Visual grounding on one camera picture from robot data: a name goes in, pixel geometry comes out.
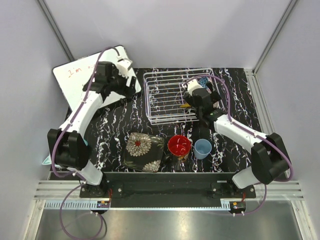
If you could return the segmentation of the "yellow round plate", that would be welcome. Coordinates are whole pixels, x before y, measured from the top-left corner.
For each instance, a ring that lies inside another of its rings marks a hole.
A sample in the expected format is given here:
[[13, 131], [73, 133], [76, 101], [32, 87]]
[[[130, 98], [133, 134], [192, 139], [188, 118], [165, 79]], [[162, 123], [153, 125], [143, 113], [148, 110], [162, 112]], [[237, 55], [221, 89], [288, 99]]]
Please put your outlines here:
[[191, 105], [189, 105], [188, 103], [185, 103], [180, 106], [180, 108], [190, 108], [190, 107], [191, 107]]

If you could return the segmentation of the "blue patterned bowl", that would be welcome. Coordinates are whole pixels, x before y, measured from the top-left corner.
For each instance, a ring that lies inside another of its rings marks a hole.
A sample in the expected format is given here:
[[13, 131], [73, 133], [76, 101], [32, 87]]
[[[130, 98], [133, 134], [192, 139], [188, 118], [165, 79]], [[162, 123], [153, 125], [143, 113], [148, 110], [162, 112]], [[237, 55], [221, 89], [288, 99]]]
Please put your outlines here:
[[200, 77], [198, 78], [198, 83], [203, 87], [203, 88], [207, 88], [207, 83], [209, 82], [209, 78], [206, 76]]

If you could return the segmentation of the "white wire dish rack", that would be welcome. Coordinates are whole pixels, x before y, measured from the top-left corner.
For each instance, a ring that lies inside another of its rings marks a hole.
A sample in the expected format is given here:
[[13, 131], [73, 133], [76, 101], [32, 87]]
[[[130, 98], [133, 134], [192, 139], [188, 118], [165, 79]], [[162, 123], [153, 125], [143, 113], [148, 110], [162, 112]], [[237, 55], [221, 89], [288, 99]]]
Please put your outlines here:
[[196, 112], [186, 104], [184, 83], [191, 77], [213, 75], [211, 68], [169, 69], [143, 75], [145, 112], [152, 125], [197, 122]]

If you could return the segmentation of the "black floral square plate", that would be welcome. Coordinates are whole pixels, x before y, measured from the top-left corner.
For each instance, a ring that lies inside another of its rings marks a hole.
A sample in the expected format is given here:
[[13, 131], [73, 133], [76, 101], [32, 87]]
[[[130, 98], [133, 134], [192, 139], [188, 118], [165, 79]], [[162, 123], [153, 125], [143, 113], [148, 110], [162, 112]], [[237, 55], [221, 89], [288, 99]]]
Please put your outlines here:
[[162, 137], [132, 132], [126, 142], [121, 164], [135, 171], [157, 173], [164, 147], [165, 139]]

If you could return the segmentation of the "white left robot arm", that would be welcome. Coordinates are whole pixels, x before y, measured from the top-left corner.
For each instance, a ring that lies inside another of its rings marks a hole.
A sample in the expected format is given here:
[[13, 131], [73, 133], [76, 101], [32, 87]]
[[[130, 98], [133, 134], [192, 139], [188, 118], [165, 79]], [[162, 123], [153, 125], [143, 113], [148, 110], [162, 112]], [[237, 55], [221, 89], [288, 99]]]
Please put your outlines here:
[[132, 61], [123, 58], [116, 63], [99, 61], [93, 73], [83, 86], [81, 101], [67, 120], [58, 128], [50, 129], [47, 140], [50, 151], [51, 167], [59, 165], [78, 175], [90, 192], [97, 198], [108, 193], [108, 186], [102, 182], [103, 173], [89, 160], [89, 146], [84, 140], [87, 127], [96, 111], [111, 93], [131, 98], [136, 93], [137, 78], [130, 75]]

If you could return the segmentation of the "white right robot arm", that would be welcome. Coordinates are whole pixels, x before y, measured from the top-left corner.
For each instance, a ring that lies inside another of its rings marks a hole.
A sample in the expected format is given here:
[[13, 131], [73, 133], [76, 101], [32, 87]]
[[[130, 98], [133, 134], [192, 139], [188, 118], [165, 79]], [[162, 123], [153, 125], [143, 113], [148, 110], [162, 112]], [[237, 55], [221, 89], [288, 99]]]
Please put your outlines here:
[[251, 166], [235, 173], [227, 185], [228, 195], [239, 198], [245, 188], [254, 184], [268, 185], [291, 169], [286, 147], [276, 134], [265, 134], [240, 123], [226, 112], [214, 107], [221, 98], [213, 89], [208, 92], [195, 79], [185, 84], [185, 101], [195, 108], [197, 119], [212, 131], [223, 135], [244, 148], [251, 156]]

